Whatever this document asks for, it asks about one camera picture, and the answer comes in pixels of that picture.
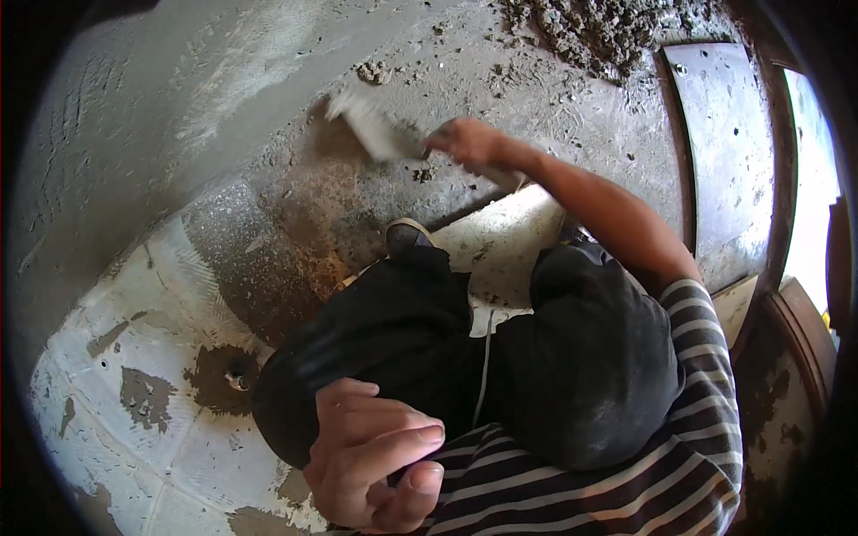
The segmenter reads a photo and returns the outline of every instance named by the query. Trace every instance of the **striped shirt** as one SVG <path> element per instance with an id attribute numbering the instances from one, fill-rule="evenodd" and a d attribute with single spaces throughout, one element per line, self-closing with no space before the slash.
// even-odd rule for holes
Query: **striped shirt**
<path id="1" fill-rule="evenodd" d="M 522 449 L 498 424 L 445 445 L 438 506 L 417 534 L 720 534 L 739 505 L 742 442 L 727 343 L 709 294 L 669 286 L 685 387 L 643 450 L 608 469 L 568 473 Z"/>

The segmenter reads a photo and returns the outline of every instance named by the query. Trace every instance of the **white cable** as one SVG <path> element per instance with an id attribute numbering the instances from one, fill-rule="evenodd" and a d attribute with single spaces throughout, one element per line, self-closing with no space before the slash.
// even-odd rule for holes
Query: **white cable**
<path id="1" fill-rule="evenodd" d="M 483 397 L 486 396 L 486 382 L 488 381 L 488 349 L 489 343 L 492 341 L 492 319 L 494 318 L 494 309 L 488 313 L 488 329 L 486 330 L 486 358 L 483 360 L 483 377 L 480 384 L 480 397 L 477 398 L 477 407 L 474 409 L 474 421 L 471 423 L 471 428 L 477 427 L 477 420 L 480 418 L 480 409 L 482 408 Z"/>

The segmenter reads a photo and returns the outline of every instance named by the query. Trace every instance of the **left hand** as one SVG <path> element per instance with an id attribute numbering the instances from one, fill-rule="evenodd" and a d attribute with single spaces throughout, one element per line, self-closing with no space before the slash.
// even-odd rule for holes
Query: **left hand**
<path id="1" fill-rule="evenodd" d="M 363 533 L 409 533 L 438 503 L 444 468 L 420 461 L 444 444 L 444 423 L 378 385 L 343 378 L 316 395 L 319 437 L 304 478 L 320 514 Z M 399 485 L 388 475 L 413 464 Z"/>

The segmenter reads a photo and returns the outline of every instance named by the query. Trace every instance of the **shirt sleeve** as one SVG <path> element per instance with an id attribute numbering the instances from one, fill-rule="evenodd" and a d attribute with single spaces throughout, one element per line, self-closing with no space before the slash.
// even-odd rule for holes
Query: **shirt sleeve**
<path id="1" fill-rule="evenodd" d="M 742 438 L 730 354 L 712 300 L 694 280 L 679 280 L 659 302 L 670 316 L 676 358 L 686 385 L 668 413 L 667 428 L 715 464 L 739 492 Z"/>

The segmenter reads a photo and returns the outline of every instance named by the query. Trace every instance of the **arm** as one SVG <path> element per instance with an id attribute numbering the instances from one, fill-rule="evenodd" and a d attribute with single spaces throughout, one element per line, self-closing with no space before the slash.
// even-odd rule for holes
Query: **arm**
<path id="1" fill-rule="evenodd" d="M 517 169 L 541 184 L 643 288 L 658 296 L 680 279 L 702 282 L 694 259 L 656 212 L 628 190 L 506 136 L 472 118 L 454 119 L 426 140 L 468 169 L 472 163 Z"/>

